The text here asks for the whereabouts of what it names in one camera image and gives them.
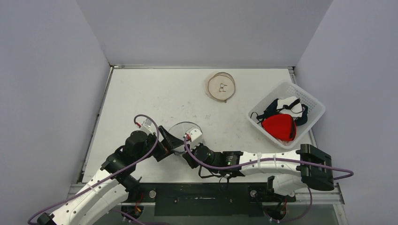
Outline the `blue-trim mesh laundry bag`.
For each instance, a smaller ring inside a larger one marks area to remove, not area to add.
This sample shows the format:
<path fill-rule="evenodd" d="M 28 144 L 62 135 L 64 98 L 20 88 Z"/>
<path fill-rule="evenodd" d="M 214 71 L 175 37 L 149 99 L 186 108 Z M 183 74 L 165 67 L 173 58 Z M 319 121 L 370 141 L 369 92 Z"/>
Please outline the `blue-trim mesh laundry bag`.
<path fill-rule="evenodd" d="M 196 123 L 194 123 L 194 122 L 190 122 L 190 121 L 182 121 L 182 122 L 179 122 L 179 123 L 173 125 L 173 126 L 168 130 L 168 132 L 170 132 L 173 136 L 175 136 L 175 137 L 177 137 L 177 138 L 183 140 L 183 142 L 184 142 L 185 133 L 186 133 L 189 129 L 191 129 L 192 127 L 198 128 L 198 129 L 200 129 L 201 132 L 202 132 L 202 129 L 201 129 L 201 127 L 200 127 L 198 124 L 196 124 Z M 173 151 L 173 153 L 174 153 L 176 156 L 182 155 L 184 152 L 186 152 L 186 148 L 185 148 L 184 144 L 183 144 L 182 146 L 180 146 L 179 148 L 176 148 L 176 149 Z"/>

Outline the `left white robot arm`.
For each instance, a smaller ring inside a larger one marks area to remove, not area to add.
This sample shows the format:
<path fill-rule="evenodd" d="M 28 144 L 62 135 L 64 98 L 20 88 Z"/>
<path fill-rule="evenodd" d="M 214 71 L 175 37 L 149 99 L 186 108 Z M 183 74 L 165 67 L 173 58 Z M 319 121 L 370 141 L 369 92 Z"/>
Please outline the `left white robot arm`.
<path fill-rule="evenodd" d="M 60 204 L 55 211 L 44 211 L 37 218 L 38 225 L 92 225 L 117 204 L 136 201 L 140 183 L 132 177 L 136 165 L 150 157 L 161 161 L 183 145 L 162 126 L 152 132 L 142 126 L 133 131 L 125 144 L 118 147 L 100 166 L 92 179 L 73 197 Z"/>

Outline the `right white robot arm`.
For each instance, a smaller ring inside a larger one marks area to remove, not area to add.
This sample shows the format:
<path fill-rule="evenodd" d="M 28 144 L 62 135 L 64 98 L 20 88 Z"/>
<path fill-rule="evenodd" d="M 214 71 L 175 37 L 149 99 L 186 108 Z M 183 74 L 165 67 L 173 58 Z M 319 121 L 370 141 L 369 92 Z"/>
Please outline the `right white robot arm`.
<path fill-rule="evenodd" d="M 266 197 L 277 201 L 301 188 L 334 190 L 331 156 L 310 144 L 282 153 L 245 151 L 214 152 L 199 144 L 193 150 L 184 145 L 186 160 L 193 167 L 202 166 L 226 179 L 267 174 Z"/>

